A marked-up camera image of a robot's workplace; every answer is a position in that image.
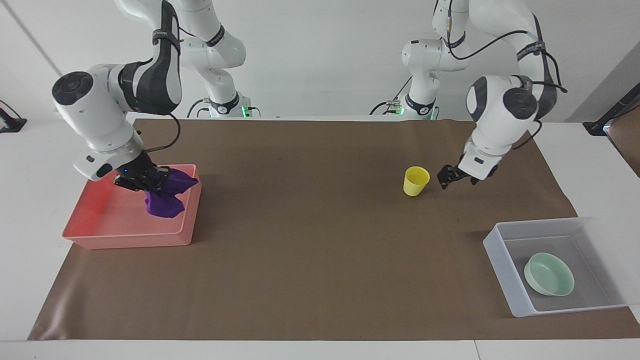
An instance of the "brown panel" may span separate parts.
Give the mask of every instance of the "brown panel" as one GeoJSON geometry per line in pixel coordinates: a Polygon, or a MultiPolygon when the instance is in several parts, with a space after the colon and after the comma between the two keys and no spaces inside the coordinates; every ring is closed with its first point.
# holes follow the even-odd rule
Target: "brown panel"
{"type": "Polygon", "coordinates": [[[640,176],[640,109],[631,111],[614,122],[609,128],[609,136],[622,157],[636,175],[640,176]]]}
{"type": "MultiPolygon", "coordinates": [[[[30,339],[465,340],[640,337],[628,308],[513,318],[482,240],[496,222],[574,217],[534,142],[489,181],[416,198],[473,123],[184,121],[159,163],[196,163],[187,247],[73,246],[30,339]]],[[[147,146],[169,120],[139,121],[147,146]]]]}

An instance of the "yellow cup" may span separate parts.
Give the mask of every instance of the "yellow cup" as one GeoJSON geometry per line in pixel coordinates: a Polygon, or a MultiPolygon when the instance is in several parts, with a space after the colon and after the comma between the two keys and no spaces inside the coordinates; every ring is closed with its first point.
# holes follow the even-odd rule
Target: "yellow cup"
{"type": "Polygon", "coordinates": [[[431,176],[429,172],[421,167],[410,167],[404,173],[404,193],[409,196],[418,196],[418,194],[429,183],[431,176]]]}

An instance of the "white table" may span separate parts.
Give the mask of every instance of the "white table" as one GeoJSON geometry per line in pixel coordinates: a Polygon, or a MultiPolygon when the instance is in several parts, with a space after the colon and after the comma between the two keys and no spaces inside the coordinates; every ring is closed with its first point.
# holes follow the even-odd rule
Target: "white table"
{"type": "MultiPolygon", "coordinates": [[[[604,221],[640,286],[640,179],[606,138],[580,124],[547,123],[536,142],[578,215],[604,221]]],[[[640,357],[640,340],[24,341],[71,246],[60,234],[84,183],[71,165],[83,147],[62,120],[31,119],[20,133],[0,135],[0,359],[640,357]]]]}

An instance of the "bowl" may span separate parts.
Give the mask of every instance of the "bowl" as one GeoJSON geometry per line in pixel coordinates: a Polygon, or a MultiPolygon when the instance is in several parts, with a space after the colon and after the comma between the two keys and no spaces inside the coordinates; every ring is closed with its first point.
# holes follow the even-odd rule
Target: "bowl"
{"type": "Polygon", "coordinates": [[[533,290],[547,296],[567,296],[575,286],[569,266],[546,252],[531,256],[524,267],[524,277],[533,290]]]}

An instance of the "red plastic tray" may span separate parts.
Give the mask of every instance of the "red plastic tray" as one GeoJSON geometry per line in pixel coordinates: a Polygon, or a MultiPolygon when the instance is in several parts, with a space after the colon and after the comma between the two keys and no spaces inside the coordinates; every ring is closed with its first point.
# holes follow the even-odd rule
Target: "red plastic tray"
{"type": "MultiPolygon", "coordinates": [[[[198,177],[195,165],[169,165],[198,177]]],[[[202,185],[176,195],[185,211],[175,218],[147,213],[145,193],[113,184],[115,172],[100,181],[87,181],[62,237],[87,249],[189,245],[202,185]]]]}

